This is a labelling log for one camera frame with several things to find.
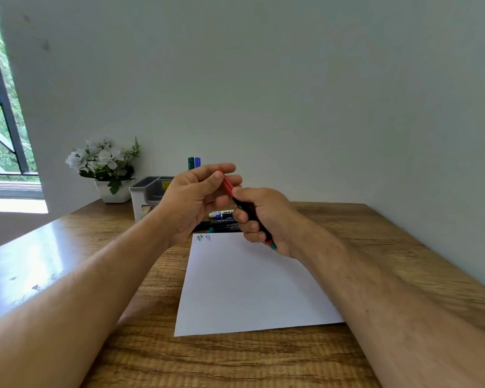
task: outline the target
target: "hand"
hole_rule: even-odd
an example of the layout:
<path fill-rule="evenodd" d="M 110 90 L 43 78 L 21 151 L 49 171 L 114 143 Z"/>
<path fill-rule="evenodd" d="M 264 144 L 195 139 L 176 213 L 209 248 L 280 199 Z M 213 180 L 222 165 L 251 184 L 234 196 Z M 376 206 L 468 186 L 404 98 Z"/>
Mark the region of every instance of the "hand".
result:
<path fill-rule="evenodd" d="M 293 239 L 298 235 L 308 219 L 301 215 L 291 202 L 279 191 L 268 188 L 234 188 L 234 197 L 240 201 L 255 204 L 255 212 L 262 225 L 268 229 L 277 245 L 277 252 L 295 257 L 292 252 Z M 248 214 L 240 209 L 234 210 L 234 219 L 244 237 L 250 242 L 264 242 L 266 235 L 259 230 L 259 222 L 248 221 Z"/>
<path fill-rule="evenodd" d="M 205 214 L 232 203 L 220 186 L 223 173 L 234 171 L 233 163 L 208 164 L 174 177 L 160 204 L 148 215 L 163 219 L 168 247 L 183 241 Z M 228 179 L 232 185 L 243 181 L 239 175 L 229 175 Z"/>

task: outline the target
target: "white sheet of paper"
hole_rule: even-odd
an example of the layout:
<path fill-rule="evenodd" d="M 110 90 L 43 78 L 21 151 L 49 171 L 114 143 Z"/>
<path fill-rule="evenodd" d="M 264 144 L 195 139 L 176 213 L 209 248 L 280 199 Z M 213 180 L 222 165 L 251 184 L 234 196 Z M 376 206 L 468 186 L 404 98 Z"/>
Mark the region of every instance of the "white sheet of paper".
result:
<path fill-rule="evenodd" d="M 174 336 L 342 321 L 299 261 L 242 233 L 193 235 Z"/>

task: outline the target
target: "person's left arm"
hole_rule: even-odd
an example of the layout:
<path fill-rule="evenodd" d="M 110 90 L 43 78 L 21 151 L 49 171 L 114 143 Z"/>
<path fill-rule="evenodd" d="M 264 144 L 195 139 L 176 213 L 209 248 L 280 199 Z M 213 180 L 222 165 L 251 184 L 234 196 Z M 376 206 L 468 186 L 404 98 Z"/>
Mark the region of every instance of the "person's left arm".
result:
<path fill-rule="evenodd" d="M 142 221 L 0 318 L 0 388 L 77 388 L 157 258 L 228 205 L 219 187 L 234 170 L 226 163 L 177 175 Z"/>

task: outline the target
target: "forearm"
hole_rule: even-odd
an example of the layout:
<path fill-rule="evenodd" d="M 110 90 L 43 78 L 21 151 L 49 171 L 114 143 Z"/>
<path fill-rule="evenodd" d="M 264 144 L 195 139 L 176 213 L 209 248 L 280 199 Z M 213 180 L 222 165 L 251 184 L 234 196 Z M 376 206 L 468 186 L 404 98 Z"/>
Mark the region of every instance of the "forearm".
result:
<path fill-rule="evenodd" d="M 0 319 L 0 388 L 74 388 L 136 289 L 167 247 L 148 216 L 36 297 Z"/>
<path fill-rule="evenodd" d="M 314 224 L 297 257 L 338 308 L 385 388 L 485 386 L 485 333 Z"/>

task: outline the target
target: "wooden table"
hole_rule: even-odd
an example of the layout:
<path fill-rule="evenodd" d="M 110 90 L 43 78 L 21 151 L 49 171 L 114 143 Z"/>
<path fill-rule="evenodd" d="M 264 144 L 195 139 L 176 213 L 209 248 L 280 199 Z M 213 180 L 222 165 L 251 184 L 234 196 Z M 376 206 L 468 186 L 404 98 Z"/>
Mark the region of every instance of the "wooden table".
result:
<path fill-rule="evenodd" d="M 432 299 L 485 331 L 485 287 L 362 204 L 296 203 Z M 0 247 L 0 315 L 133 223 L 131 203 L 94 202 Z M 191 238 L 151 269 L 86 387 L 379 387 L 345 324 L 174 338 Z"/>

